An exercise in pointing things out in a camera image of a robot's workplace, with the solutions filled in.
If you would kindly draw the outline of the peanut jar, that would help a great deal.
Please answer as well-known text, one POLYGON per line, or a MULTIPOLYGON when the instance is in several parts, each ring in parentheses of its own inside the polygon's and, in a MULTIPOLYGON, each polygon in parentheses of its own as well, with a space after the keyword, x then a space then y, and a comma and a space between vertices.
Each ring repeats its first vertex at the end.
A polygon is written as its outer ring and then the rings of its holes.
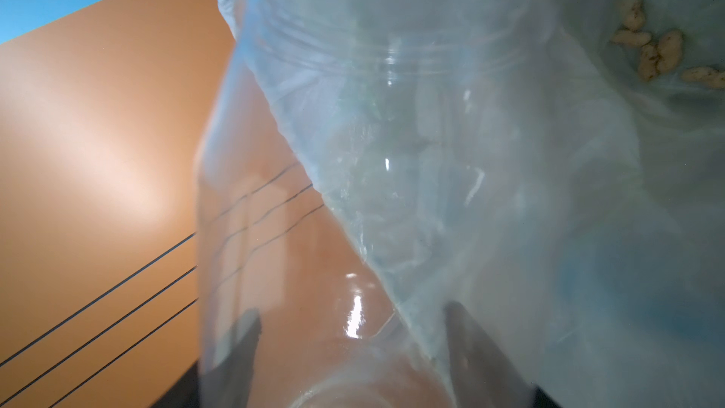
POLYGON ((197 164, 205 374, 247 407, 460 407, 444 309, 536 384, 566 185, 555 0, 217 0, 235 38, 197 164))

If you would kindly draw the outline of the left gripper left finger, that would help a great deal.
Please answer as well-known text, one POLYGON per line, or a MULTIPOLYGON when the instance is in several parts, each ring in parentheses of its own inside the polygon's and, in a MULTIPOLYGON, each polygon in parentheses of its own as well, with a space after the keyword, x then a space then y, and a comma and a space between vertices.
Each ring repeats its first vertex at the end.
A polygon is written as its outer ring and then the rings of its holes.
POLYGON ((198 369, 199 362, 194 362, 151 407, 247 407, 262 334, 259 311, 247 310, 233 330, 239 330, 243 335, 219 366, 202 374, 198 369))

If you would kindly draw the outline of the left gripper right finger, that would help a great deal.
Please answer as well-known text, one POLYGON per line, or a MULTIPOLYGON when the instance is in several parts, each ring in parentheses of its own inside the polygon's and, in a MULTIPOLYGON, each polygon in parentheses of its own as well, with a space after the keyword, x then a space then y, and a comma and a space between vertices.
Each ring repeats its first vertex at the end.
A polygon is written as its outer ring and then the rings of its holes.
POLYGON ((463 304, 449 302, 444 313, 449 375, 458 406, 559 408, 546 392, 519 375, 463 304))

